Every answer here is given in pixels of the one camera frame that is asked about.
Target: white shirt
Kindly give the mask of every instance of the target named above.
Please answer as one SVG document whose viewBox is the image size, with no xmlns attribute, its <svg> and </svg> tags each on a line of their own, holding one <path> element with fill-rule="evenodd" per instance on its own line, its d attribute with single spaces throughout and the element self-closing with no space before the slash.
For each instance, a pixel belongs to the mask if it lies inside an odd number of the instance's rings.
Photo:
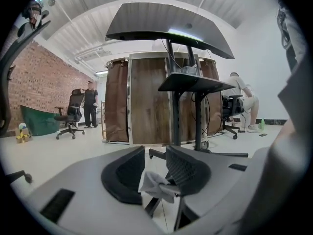
<svg viewBox="0 0 313 235">
<path fill-rule="evenodd" d="M 247 87 L 244 81 L 238 76 L 230 76 L 225 83 L 235 86 L 235 88 L 223 91 L 222 94 L 225 96 L 241 95 L 241 90 Z"/>
</svg>

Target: desk top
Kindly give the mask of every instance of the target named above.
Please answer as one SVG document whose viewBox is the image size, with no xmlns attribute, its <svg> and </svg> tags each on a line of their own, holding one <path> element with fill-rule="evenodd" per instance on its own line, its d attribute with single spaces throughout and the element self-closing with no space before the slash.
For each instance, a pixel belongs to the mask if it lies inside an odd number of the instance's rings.
<svg viewBox="0 0 313 235">
<path fill-rule="evenodd" d="M 216 79 L 196 75 L 172 72 L 161 84 L 160 92 L 206 92 L 214 93 L 234 88 L 234 86 Z"/>
<path fill-rule="evenodd" d="M 123 4 L 107 37 L 118 40 L 169 39 L 172 43 L 209 49 L 220 57 L 234 59 L 227 41 L 211 20 L 168 4 Z"/>
<path fill-rule="evenodd" d="M 105 166 L 137 147 L 78 161 L 38 187 L 26 199 L 36 210 L 43 207 L 60 189 L 75 194 L 57 225 L 75 234 L 163 234 L 143 206 L 124 204 L 115 199 L 101 181 Z"/>
</svg>

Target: chair base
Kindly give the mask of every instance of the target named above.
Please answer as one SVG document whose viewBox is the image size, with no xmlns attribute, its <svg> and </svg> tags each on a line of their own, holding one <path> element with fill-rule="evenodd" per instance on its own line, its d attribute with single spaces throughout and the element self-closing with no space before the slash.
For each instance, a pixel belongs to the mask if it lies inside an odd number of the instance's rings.
<svg viewBox="0 0 313 235">
<path fill-rule="evenodd" d="M 154 150 L 154 149 L 149 149 L 149 157 L 150 157 L 150 159 L 152 159 L 153 156 L 157 157 L 157 158 L 160 158 L 160 159 L 166 160 L 165 152 L 160 152 L 160 151 L 157 151 L 157 150 Z"/>
<path fill-rule="evenodd" d="M 68 129 L 65 129 L 65 130 L 62 130 L 60 131 L 60 133 L 58 133 L 58 135 L 56 136 L 56 139 L 60 139 L 59 136 L 61 136 L 62 134 L 64 133 L 71 133 L 72 134 L 72 139 L 75 139 L 75 132 L 83 132 L 83 135 L 85 134 L 85 131 L 84 130 L 80 130 L 80 129 L 77 129 L 77 126 L 75 123 L 68 123 Z"/>
<path fill-rule="evenodd" d="M 225 121 L 223 121 L 223 130 L 229 131 L 230 133 L 234 134 L 233 139 L 237 139 L 238 133 L 241 133 L 240 127 L 226 125 Z"/>
</svg>

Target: black pants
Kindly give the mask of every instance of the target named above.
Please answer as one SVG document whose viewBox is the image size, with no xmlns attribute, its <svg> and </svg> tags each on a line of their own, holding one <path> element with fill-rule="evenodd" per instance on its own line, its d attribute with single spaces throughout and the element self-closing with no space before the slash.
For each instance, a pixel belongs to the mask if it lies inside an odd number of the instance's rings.
<svg viewBox="0 0 313 235">
<path fill-rule="evenodd" d="M 91 122 L 94 127 L 97 127 L 97 118 L 96 118 L 97 108 L 93 105 L 84 105 L 84 116 L 85 116 L 85 124 L 90 127 L 90 115 Z"/>
</svg>

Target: baseboard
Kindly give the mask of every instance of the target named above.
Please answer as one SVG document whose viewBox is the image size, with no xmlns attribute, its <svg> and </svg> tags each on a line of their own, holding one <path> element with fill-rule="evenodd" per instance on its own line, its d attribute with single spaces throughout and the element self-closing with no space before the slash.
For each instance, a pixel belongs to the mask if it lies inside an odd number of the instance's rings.
<svg viewBox="0 0 313 235">
<path fill-rule="evenodd" d="M 240 122 L 240 118 L 234 117 L 235 122 Z M 261 119 L 256 119 L 256 123 L 259 124 L 261 123 Z M 265 124 L 268 125 L 284 125 L 286 123 L 286 119 L 264 119 Z"/>
<path fill-rule="evenodd" d="M 14 137 L 15 131 L 7 131 L 3 136 L 0 136 L 0 138 L 7 138 L 7 137 Z"/>
</svg>

